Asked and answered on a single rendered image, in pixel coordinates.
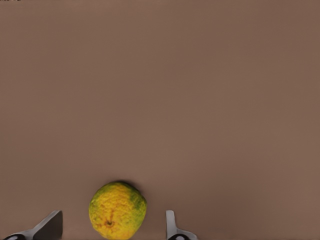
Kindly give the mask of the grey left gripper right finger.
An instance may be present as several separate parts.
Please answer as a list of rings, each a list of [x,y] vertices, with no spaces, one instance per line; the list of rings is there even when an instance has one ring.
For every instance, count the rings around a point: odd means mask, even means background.
[[[177,227],[173,210],[166,210],[165,217],[166,240],[198,240],[198,237],[194,233]]]

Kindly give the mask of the yellow-green orange fruit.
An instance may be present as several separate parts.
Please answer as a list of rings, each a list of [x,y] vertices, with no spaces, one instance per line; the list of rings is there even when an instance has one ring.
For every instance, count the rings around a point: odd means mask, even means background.
[[[129,240],[141,227],[147,200],[133,185],[113,181],[100,187],[89,202],[91,225],[107,240]]]

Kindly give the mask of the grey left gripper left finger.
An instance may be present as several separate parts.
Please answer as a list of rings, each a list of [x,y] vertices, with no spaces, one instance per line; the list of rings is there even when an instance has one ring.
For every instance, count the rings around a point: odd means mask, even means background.
[[[63,235],[63,212],[52,211],[35,227],[13,233],[3,240],[61,240]]]

